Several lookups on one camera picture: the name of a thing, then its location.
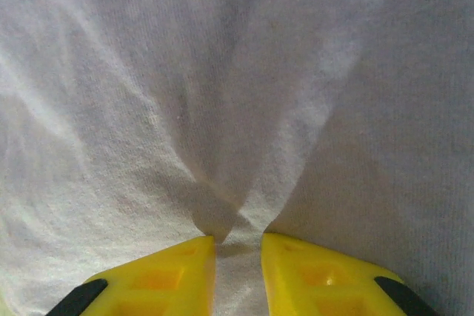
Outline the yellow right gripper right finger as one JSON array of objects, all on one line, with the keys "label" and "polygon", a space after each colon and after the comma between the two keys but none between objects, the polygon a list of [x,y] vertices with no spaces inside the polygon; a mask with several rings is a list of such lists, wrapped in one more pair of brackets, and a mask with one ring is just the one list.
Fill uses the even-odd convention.
[{"label": "yellow right gripper right finger", "polygon": [[297,238],[265,233],[269,316],[439,316],[388,269]]}]

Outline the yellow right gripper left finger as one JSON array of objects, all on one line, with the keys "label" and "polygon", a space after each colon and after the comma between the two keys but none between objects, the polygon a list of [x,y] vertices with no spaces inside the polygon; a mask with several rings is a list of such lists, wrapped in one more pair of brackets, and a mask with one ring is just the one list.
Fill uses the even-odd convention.
[{"label": "yellow right gripper left finger", "polygon": [[99,272],[45,316],[212,316],[213,237],[194,238]]}]

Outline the purple printed t-shirt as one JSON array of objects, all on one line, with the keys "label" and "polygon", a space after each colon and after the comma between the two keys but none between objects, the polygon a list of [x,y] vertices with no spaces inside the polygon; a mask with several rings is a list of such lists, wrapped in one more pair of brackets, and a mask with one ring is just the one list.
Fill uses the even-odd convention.
[{"label": "purple printed t-shirt", "polygon": [[474,0],[0,0],[0,294],[216,239],[267,316],[264,232],[474,316]]}]

